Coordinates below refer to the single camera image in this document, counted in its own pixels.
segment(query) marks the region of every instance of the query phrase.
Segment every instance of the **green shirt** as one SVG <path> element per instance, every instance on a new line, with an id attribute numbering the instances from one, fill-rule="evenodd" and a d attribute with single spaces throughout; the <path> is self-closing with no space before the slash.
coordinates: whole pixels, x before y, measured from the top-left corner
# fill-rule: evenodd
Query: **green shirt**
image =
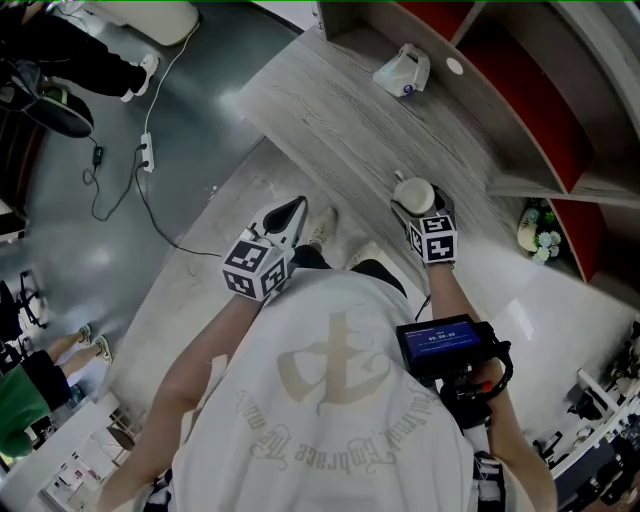
<path id="1" fill-rule="evenodd" d="M 50 412 L 22 365 L 0 377 L 0 453 L 8 457 L 27 455 L 31 439 L 25 429 Z"/>

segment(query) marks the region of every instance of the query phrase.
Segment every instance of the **white mug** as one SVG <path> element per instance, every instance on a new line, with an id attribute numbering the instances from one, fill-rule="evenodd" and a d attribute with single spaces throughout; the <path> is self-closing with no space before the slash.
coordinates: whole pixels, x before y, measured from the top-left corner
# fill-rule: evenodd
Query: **white mug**
<path id="1" fill-rule="evenodd" d="M 436 194 L 427 180 L 423 178 L 404 179 L 400 171 L 396 171 L 398 185 L 393 191 L 393 200 L 400 203 L 407 211 L 413 215 L 424 215 L 433 206 Z"/>

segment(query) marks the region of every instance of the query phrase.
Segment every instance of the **sneaker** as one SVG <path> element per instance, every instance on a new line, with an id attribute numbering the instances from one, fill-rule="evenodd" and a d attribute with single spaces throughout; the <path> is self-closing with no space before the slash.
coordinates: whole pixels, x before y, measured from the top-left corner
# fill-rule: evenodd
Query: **sneaker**
<path id="1" fill-rule="evenodd" d="M 79 341 L 78 343 L 80 343 L 81 345 L 84 345 L 85 347 L 90 346 L 91 345 L 91 326 L 89 324 L 85 324 L 82 327 L 80 327 L 80 329 L 78 329 L 78 332 L 82 334 L 82 340 Z"/>
<path id="2" fill-rule="evenodd" d="M 98 356 L 102 358 L 102 360 L 107 363 L 107 365 L 111 365 L 113 363 L 113 355 L 111 354 L 111 348 L 109 347 L 109 342 L 107 338 L 104 336 L 99 336 L 95 344 L 100 347 L 100 352 L 98 352 Z"/>
<path id="3" fill-rule="evenodd" d="M 144 59 L 142 59 L 142 62 L 140 63 L 140 67 L 146 71 L 147 78 L 145 78 L 144 83 L 142 84 L 140 89 L 138 89 L 133 94 L 135 94 L 136 96 L 142 96 L 145 92 L 147 92 L 147 89 L 149 88 L 149 82 L 151 81 L 151 77 L 155 75 L 156 71 L 158 71 L 159 64 L 160 64 L 160 59 L 156 55 L 149 53 L 144 56 Z"/>
<path id="4" fill-rule="evenodd" d="M 360 249 L 356 251 L 356 253 L 351 257 L 349 263 L 347 263 L 347 270 L 352 269 L 356 265 L 359 265 L 365 260 L 377 260 L 382 251 L 378 244 L 376 244 L 373 240 L 370 240 L 366 244 L 360 246 Z"/>
<path id="5" fill-rule="evenodd" d="M 311 234 L 309 235 L 308 244 L 318 244 L 324 247 L 329 239 L 336 234 L 338 227 L 338 212 L 332 206 L 322 212 L 313 221 Z"/>
<path id="6" fill-rule="evenodd" d="M 127 91 L 127 94 L 125 94 L 124 96 L 120 96 L 120 99 L 124 102 L 124 103 L 129 103 L 134 97 L 134 94 L 131 92 L 131 89 L 129 89 Z"/>

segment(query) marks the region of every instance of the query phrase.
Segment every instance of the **wood grain surface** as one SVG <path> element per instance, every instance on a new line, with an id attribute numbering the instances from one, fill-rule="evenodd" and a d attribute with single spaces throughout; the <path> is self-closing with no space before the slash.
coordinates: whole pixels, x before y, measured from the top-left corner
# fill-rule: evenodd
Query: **wood grain surface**
<path id="1" fill-rule="evenodd" d="M 310 30 L 242 89 L 237 104 L 340 207 L 348 207 L 413 280 L 424 279 L 424 270 L 388 207 L 393 173 L 442 187 L 456 204 L 457 273 L 480 314 L 491 317 L 536 272 L 516 249 L 524 201 L 486 196 L 486 178 L 502 164 L 436 79 L 423 93 L 402 99 L 373 82 L 373 71 L 396 51 L 370 28 L 330 43 Z"/>
<path id="2" fill-rule="evenodd" d="M 517 174 L 553 188 L 557 181 L 533 137 L 515 111 L 496 91 L 495 87 L 442 36 L 395 2 L 368 2 L 359 4 L 360 16 L 370 26 L 398 47 L 411 43 L 429 55 L 431 76 L 469 112 L 475 129 L 486 138 L 499 160 Z M 463 74 L 454 74 L 447 59 L 457 60 Z"/>

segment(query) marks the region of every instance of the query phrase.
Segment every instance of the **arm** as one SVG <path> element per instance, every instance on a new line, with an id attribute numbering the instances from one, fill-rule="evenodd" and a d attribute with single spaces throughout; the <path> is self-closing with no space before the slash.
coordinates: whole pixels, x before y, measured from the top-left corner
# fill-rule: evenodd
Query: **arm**
<path id="1" fill-rule="evenodd" d="M 234 296 L 180 354 L 165 375 L 135 448 L 104 486 L 98 510 L 107 512 L 132 499 L 138 490 L 171 467 L 178 451 L 185 413 L 204 395 L 211 361 L 230 360 L 260 312 L 262 304 Z"/>
<path id="2" fill-rule="evenodd" d="M 427 274 L 434 319 L 467 314 L 478 321 L 478 315 L 448 264 L 430 265 Z M 495 384 L 502 378 L 502 366 L 494 359 L 472 378 L 477 382 L 491 380 Z M 505 389 L 491 400 L 489 406 L 492 412 L 489 428 L 491 454 L 503 461 L 518 478 L 537 512 L 555 511 L 557 496 L 551 473 L 522 435 L 508 391 Z"/>

